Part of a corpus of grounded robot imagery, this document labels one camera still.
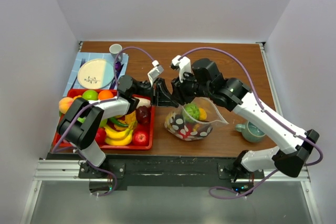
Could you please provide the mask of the bumpy green custard apple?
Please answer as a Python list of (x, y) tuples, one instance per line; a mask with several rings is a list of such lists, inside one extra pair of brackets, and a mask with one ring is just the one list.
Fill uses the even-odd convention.
[(193, 119), (198, 120), (200, 115), (199, 107), (195, 103), (189, 103), (184, 106), (187, 114), (189, 114)]

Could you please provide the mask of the yellow lemon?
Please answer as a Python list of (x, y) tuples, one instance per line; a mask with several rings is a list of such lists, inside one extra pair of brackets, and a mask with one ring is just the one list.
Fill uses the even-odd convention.
[(198, 120), (199, 121), (205, 121), (207, 119), (207, 113), (206, 113), (205, 109), (199, 108), (199, 112), (200, 112), (200, 114), (199, 114)]

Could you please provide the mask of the clear polka dot zip bag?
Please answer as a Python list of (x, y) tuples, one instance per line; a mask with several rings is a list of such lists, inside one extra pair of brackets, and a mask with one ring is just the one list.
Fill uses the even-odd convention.
[(214, 128), (228, 124), (210, 99), (195, 98), (191, 103), (195, 103), (199, 108), (205, 109), (207, 113), (207, 119), (205, 121), (193, 119), (187, 114), (184, 109), (186, 104), (174, 108), (169, 112), (164, 121), (166, 130), (180, 140), (202, 140), (208, 137)]

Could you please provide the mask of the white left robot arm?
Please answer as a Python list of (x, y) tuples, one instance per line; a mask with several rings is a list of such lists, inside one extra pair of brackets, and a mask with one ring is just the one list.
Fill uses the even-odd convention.
[(150, 98), (151, 105), (175, 107), (179, 106), (166, 87), (163, 78), (157, 78), (154, 83), (137, 81), (129, 75), (119, 79), (118, 96), (102, 101), (88, 101), (79, 98), (74, 101), (57, 126), (61, 141), (65, 139), (91, 163), (90, 171), (97, 178), (108, 174), (109, 165), (104, 162), (105, 153), (95, 140), (100, 122), (116, 115), (133, 112), (139, 104), (140, 95)]

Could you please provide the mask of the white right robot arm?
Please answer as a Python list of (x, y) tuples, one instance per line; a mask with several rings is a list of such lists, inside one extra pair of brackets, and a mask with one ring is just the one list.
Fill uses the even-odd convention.
[(191, 63), (187, 57), (176, 56), (171, 68), (179, 75), (171, 82), (179, 104), (196, 97), (208, 98), (243, 117), (276, 143), (274, 148), (241, 152), (231, 166), (237, 177), (246, 178), (259, 169), (278, 169), (298, 177), (319, 138), (315, 130), (306, 131), (290, 123), (257, 98), (248, 85), (236, 78), (225, 79), (216, 63), (207, 58)]

